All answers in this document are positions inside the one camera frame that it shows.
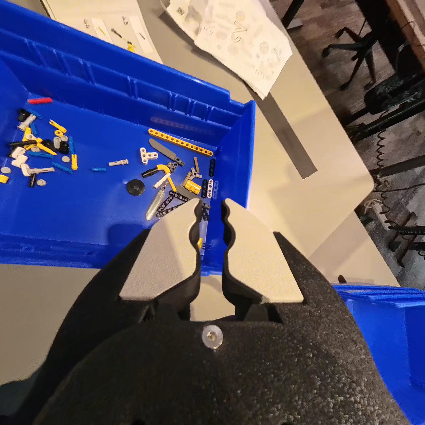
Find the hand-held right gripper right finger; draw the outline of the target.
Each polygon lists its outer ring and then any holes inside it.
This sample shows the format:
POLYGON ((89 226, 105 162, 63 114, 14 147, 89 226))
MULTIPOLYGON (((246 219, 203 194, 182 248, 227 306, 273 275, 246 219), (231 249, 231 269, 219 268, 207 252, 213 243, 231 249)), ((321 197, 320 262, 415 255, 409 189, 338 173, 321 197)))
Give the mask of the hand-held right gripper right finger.
POLYGON ((252 306, 300 304, 304 296, 274 232, 250 211, 227 198, 221 204, 226 249, 222 291, 243 321, 252 306))

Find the white power strip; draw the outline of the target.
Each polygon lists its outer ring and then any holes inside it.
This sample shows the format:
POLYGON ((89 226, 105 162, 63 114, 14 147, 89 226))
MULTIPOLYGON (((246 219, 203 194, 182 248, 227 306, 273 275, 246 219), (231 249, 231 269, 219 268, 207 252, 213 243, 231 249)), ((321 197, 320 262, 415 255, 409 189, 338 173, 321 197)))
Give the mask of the white power strip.
POLYGON ((384 205, 380 199, 370 199, 364 202, 363 204, 365 210, 373 210, 377 219, 379 220, 381 226, 385 231, 390 231, 390 222, 384 212, 384 205))

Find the blue plastic parts bin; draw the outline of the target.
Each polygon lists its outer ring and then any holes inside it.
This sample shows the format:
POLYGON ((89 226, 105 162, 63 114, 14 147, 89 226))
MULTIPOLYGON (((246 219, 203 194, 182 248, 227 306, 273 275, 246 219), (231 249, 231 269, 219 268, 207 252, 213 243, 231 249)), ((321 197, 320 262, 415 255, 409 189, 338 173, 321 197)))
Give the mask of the blue plastic parts bin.
POLYGON ((379 373, 411 424, 425 423, 425 292, 333 285, 363 333, 379 373))
POLYGON ((141 174, 140 147, 156 129, 214 152, 216 194, 203 221, 201 274, 220 274, 225 244, 222 199, 247 206, 254 153, 255 109, 228 91, 170 67, 122 51, 23 7, 1 1, 1 263, 102 268, 156 221, 146 211, 160 175, 141 174), (30 98, 50 97, 31 105, 30 98), (73 137, 78 170, 43 173, 43 187, 7 158, 20 141, 17 109, 40 116, 35 128, 53 139, 49 120, 73 137), (139 179, 145 192, 130 195, 139 179))

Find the black desk leg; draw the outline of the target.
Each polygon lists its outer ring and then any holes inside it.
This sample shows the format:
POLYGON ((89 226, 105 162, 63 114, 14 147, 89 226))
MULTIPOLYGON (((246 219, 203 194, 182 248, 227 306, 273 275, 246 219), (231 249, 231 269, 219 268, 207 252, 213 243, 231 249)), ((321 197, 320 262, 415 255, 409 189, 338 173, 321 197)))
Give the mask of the black desk leg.
POLYGON ((304 0, 291 1, 287 11, 281 19, 281 23, 286 30, 298 29, 303 26, 301 19, 297 18, 296 15, 304 2, 304 0))

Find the heap of lego pieces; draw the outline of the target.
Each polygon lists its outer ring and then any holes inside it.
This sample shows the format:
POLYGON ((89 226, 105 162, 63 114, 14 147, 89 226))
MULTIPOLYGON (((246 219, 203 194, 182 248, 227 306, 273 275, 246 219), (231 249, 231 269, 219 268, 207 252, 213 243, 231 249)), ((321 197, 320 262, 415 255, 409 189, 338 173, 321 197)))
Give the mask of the heap of lego pieces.
MULTIPOLYGON (((29 187, 34 187, 35 184, 46 185, 45 180, 39 178, 41 173, 62 170, 72 174, 78 170, 78 156, 75 153, 73 137, 66 134, 67 130, 63 126, 49 120, 49 125, 55 128, 55 137, 53 139, 41 138, 34 125, 34 121, 39 118, 40 116, 35 111, 17 109, 17 129, 23 132, 23 136, 20 141, 12 141, 6 144, 10 149, 7 156, 11 160, 10 166, 20 169, 23 176, 28 178, 29 187)), ((169 161, 166 165, 157 164, 153 169, 146 170, 141 174, 142 178, 148 178, 160 171, 164 172, 164 176, 153 185, 153 189, 159 188, 160 190, 148 208, 146 220, 151 220, 153 215, 157 218, 164 217, 178 208, 180 205, 166 208, 173 199, 187 202, 199 194, 202 198, 208 199, 216 194, 212 179, 203 180, 202 185, 194 182, 195 178, 202 178, 196 157, 193 158, 194 167, 190 169, 182 184, 175 185, 171 175, 176 172, 179 166, 184 167, 184 162, 155 139, 149 139, 148 142, 154 151, 148 152, 145 147, 140 147, 140 160, 143 165, 147 165, 151 160, 157 160, 158 153, 161 153, 169 161)))

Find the long yellow lego beam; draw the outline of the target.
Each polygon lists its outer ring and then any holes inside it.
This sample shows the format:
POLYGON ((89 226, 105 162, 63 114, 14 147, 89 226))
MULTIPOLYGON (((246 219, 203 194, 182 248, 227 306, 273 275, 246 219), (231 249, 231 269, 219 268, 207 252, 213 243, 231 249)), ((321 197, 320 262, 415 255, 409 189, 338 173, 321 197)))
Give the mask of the long yellow lego beam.
POLYGON ((205 148, 202 148, 202 147, 200 147, 198 145, 195 145, 192 142, 184 141, 182 139, 178 139, 178 138, 176 138, 174 136, 165 134, 165 133, 163 133, 161 131, 158 131, 158 130, 149 128, 148 129, 148 133, 152 137, 157 138, 157 139, 159 139, 161 141, 165 141, 165 142, 168 142, 170 144, 183 147, 183 148, 185 148, 187 150, 190 150, 190 151, 193 151, 193 152, 197 152, 197 153, 199 153, 201 155, 204 155, 204 156, 207 156, 207 157, 212 157, 214 155, 214 152, 212 152, 212 151, 210 151, 208 149, 205 149, 205 148))

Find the white flat board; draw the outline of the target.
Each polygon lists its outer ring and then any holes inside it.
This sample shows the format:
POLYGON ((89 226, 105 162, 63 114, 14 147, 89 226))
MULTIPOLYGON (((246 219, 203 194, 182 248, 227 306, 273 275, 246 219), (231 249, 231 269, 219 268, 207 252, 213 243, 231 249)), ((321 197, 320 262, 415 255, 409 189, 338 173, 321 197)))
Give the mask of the white flat board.
POLYGON ((264 100, 292 56, 289 39, 258 1, 208 1, 195 45, 264 100))

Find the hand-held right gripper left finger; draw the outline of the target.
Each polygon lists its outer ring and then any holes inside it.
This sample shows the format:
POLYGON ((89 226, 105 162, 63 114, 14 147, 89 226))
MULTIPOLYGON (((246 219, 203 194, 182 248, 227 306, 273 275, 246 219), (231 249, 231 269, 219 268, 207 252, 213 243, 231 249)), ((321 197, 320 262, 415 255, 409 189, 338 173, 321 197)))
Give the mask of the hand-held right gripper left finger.
POLYGON ((192 199, 152 226, 120 291, 121 300, 170 305, 181 319, 190 319, 190 305, 201 286, 201 216, 201 200, 192 199))

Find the open lego instruction booklet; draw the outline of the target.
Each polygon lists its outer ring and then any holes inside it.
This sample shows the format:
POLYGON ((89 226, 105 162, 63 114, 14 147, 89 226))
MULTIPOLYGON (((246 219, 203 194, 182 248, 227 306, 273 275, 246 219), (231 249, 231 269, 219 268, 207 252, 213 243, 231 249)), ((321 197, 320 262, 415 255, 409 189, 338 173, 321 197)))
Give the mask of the open lego instruction booklet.
POLYGON ((163 64, 135 0, 43 0, 50 18, 163 64))

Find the black office chair base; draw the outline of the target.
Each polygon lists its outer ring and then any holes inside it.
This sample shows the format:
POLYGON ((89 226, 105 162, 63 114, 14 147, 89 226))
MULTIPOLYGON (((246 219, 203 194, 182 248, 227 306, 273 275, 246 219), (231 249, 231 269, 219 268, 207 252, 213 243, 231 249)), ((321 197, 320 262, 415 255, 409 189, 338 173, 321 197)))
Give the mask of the black office chair base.
POLYGON ((378 39, 373 31, 368 32, 362 37, 360 36, 365 24, 366 21, 364 21, 364 23, 362 24, 359 33, 355 33, 352 29, 345 26, 342 29, 339 29, 335 34, 335 38, 339 39, 343 35, 343 33, 346 33, 353 40, 353 43, 329 44, 322 51, 322 58, 328 57, 331 50, 335 49, 356 52, 355 55, 352 57, 352 61, 356 61, 356 64, 353 68, 353 72, 350 76, 350 79, 341 85, 340 91, 345 91, 348 89, 364 61, 368 68, 369 76, 371 79, 371 81, 364 86, 364 89, 368 90, 372 88, 373 85, 377 82, 375 61, 373 57, 373 46, 375 45, 375 43, 377 43, 378 39))

